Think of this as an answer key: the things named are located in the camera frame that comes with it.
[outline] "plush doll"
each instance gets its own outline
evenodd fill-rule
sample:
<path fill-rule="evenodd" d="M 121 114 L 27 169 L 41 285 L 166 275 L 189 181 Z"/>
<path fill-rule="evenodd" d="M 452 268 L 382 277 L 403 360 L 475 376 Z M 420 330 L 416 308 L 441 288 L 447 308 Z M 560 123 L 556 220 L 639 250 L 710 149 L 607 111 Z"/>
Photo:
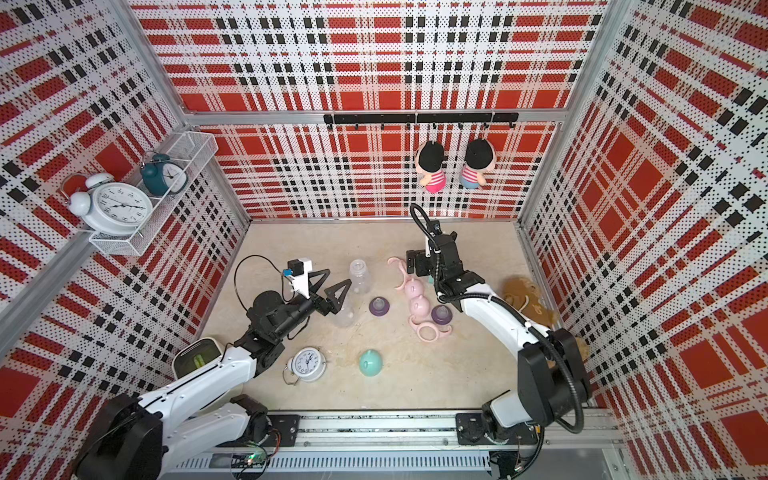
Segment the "plush doll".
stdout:
<path fill-rule="evenodd" d="M 444 157 L 445 151 L 436 141 L 426 141 L 416 152 L 413 163 L 416 171 L 424 174 L 419 184 L 431 194 L 436 194 L 445 187 L 445 173 L 442 171 Z"/>
<path fill-rule="evenodd" d="M 496 167 L 496 152 L 493 150 L 491 142 L 484 138 L 469 142 L 464 162 L 466 162 L 462 168 L 462 185 L 464 188 L 473 190 L 484 187 L 486 182 L 483 173 Z"/>

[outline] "beige floor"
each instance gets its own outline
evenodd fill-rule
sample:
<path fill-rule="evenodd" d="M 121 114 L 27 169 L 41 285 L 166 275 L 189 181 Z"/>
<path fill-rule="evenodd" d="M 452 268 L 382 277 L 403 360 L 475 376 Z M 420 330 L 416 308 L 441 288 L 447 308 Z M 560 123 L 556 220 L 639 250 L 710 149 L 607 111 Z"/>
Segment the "beige floor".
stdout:
<path fill-rule="evenodd" d="M 443 230 L 458 232 L 464 267 L 484 277 L 497 292 L 508 276 L 530 276 L 513 223 L 444 222 Z M 386 260 L 423 248 L 423 238 L 410 222 L 253 224 L 237 261 L 258 253 L 283 269 L 290 259 L 309 257 L 316 270 L 331 269 L 324 285 L 330 286 L 349 276 L 350 261 L 362 258 L 374 284 L 369 295 L 351 297 L 357 313 L 351 327 L 336 327 L 330 316 L 313 314 L 295 340 L 285 340 L 286 350 L 272 368 L 248 382 L 243 393 L 270 409 L 434 409 L 478 408 L 513 389 L 516 366 L 511 353 L 465 314 L 454 310 L 453 334 L 435 343 L 420 342 L 408 326 L 406 298 L 394 290 L 402 275 Z M 222 344 L 240 338 L 248 327 L 235 297 L 233 272 L 203 331 L 203 336 L 213 336 Z M 240 268 L 237 287 L 250 306 L 258 293 L 278 290 L 280 281 L 266 261 L 252 258 Z M 434 306 L 434 290 L 427 287 Z M 368 312 L 368 302 L 375 295 L 385 296 L 392 305 L 384 317 Z M 304 346 L 324 353 L 327 370 L 314 383 L 287 386 L 281 378 L 283 367 Z M 370 378 L 358 368 L 359 356 L 367 349 L 378 350 L 384 360 L 381 373 Z"/>

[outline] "white alarm clock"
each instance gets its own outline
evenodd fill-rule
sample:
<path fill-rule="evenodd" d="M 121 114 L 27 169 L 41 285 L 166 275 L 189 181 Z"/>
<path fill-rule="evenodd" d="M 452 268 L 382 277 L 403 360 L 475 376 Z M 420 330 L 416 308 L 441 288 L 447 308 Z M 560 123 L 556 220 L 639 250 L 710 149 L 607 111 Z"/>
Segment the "white alarm clock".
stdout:
<path fill-rule="evenodd" d="M 307 346 L 290 360 L 286 367 L 304 382 L 314 382 L 326 371 L 326 357 L 313 346 Z"/>
<path fill-rule="evenodd" d="M 152 202 L 143 191 L 115 182 L 111 174 L 91 175 L 85 186 L 87 192 L 69 197 L 69 211 L 98 232 L 131 235 L 152 213 Z"/>

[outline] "perforated wall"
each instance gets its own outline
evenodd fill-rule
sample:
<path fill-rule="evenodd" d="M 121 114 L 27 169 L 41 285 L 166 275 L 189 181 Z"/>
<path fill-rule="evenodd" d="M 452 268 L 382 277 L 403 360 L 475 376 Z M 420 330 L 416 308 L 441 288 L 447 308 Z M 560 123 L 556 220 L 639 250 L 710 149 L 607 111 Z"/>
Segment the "perforated wall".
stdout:
<path fill-rule="evenodd" d="M 563 107 L 607 4 L 129 3 L 190 111 Z"/>
<path fill-rule="evenodd" d="M 254 218 L 408 215 L 411 202 L 451 217 L 517 217 L 554 133 L 552 123 L 268 125 L 204 128 L 217 136 L 216 159 Z M 459 182 L 467 144 L 486 137 L 497 152 L 488 185 Z M 439 141 L 447 185 L 429 194 L 412 156 L 427 138 Z"/>
<path fill-rule="evenodd" d="M 635 7 L 528 231 L 637 470 L 765 478 L 768 2 Z"/>
<path fill-rule="evenodd" d="M 0 34 L 2 309 L 79 224 L 61 181 L 122 178 L 176 121 L 100 2 L 5 2 Z"/>
<path fill-rule="evenodd" d="M 69 478 L 107 400 L 173 379 L 242 233 L 203 172 L 145 255 L 83 265 L 0 365 L 0 477 Z"/>
<path fill-rule="evenodd" d="M 177 124 L 101 2 L 0 7 L 0 308 L 79 226 L 77 171 L 125 177 Z M 0 363 L 0 478 L 69 478 L 114 394 L 170 379 L 242 231 L 205 176 L 141 258 L 94 255 Z"/>

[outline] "white wire shelf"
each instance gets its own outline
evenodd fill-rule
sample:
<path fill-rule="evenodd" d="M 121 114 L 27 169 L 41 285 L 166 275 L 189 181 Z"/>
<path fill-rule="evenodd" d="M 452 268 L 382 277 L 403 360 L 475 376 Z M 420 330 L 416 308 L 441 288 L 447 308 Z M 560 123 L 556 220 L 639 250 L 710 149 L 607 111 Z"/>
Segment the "white wire shelf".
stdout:
<path fill-rule="evenodd" d="M 126 257 L 143 255 L 179 204 L 179 200 L 187 192 L 187 188 L 208 165 L 210 159 L 214 157 L 218 146 L 213 134 L 185 131 L 171 134 L 166 142 L 166 147 L 162 150 L 161 153 L 167 154 L 171 161 L 184 169 L 184 173 L 187 175 L 187 186 L 176 194 L 171 194 L 169 189 L 165 195 L 157 197 L 151 194 L 144 186 L 144 182 L 140 180 L 136 187 L 150 198 L 152 211 L 141 222 L 136 232 L 128 237 L 114 237 L 101 232 L 91 233 L 89 240 L 104 255 L 124 255 Z"/>

